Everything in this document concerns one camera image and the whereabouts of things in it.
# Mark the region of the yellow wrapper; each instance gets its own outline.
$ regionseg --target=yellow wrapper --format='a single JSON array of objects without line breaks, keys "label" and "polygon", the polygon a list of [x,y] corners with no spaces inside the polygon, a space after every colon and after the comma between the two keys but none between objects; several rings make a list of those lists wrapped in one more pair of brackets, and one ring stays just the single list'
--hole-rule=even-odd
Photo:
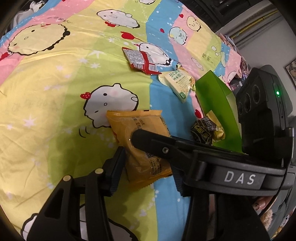
[{"label": "yellow wrapper", "polygon": [[107,119],[114,135],[128,155],[126,171],[132,189],[146,187],[162,177],[172,174],[170,164],[159,157],[136,149],[131,141],[137,129],[169,137],[170,133],[161,117],[161,110],[107,111]]},{"label": "yellow wrapper", "polygon": [[218,118],[215,116],[212,110],[208,112],[207,117],[217,126],[216,131],[214,131],[212,135],[213,141],[220,141],[225,139],[225,131],[223,129],[223,126],[221,125],[221,123],[219,122]]},{"label": "yellow wrapper", "polygon": [[186,102],[189,91],[195,90],[195,79],[180,65],[175,71],[163,72],[158,79],[162,84],[169,86],[182,103]]}]

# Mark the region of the camera lens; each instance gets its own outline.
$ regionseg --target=camera lens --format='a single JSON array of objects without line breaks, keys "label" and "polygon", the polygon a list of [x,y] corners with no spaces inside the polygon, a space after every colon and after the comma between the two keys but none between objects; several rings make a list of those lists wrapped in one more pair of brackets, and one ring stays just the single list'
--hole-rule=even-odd
[{"label": "camera lens", "polygon": [[241,102],[238,103],[238,105],[237,105],[237,111],[238,111],[239,115],[242,114],[242,103]]},{"label": "camera lens", "polygon": [[246,94],[244,97],[244,109],[248,112],[251,109],[251,99],[249,94]]},{"label": "camera lens", "polygon": [[252,94],[253,94],[253,100],[256,104],[258,104],[259,100],[260,100],[260,90],[258,88],[257,85],[253,86],[253,90],[252,90]]}]

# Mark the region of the picture frame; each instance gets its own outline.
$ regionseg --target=picture frame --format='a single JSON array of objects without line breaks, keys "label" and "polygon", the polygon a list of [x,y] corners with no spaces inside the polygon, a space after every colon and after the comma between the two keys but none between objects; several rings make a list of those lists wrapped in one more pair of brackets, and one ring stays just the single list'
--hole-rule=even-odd
[{"label": "picture frame", "polygon": [[288,75],[290,76],[294,87],[296,88],[296,59],[292,61],[290,64],[288,64],[285,67],[285,70],[287,71]]}]

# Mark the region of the colorful cartoon bedding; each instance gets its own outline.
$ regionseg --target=colorful cartoon bedding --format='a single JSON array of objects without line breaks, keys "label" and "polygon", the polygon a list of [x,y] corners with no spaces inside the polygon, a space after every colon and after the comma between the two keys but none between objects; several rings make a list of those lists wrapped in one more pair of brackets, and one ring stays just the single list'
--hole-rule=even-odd
[{"label": "colorful cartoon bedding", "polygon": [[[196,80],[212,70],[226,84],[241,60],[177,0],[49,0],[18,24],[0,42],[0,202],[25,239],[64,175],[113,156],[107,110],[163,110],[171,134],[191,138],[194,92],[182,104],[156,75],[132,71],[122,47],[146,51],[160,72],[181,63]],[[115,240],[181,240],[189,199],[173,178],[136,192],[127,182],[106,198]]]}]

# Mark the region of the red snack wrapper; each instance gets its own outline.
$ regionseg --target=red snack wrapper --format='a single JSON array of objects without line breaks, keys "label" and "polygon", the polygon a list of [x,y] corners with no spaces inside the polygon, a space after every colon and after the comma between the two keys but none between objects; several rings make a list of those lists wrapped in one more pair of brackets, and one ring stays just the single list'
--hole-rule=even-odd
[{"label": "red snack wrapper", "polygon": [[132,69],[139,69],[146,74],[161,74],[147,52],[122,47],[124,55]]}]

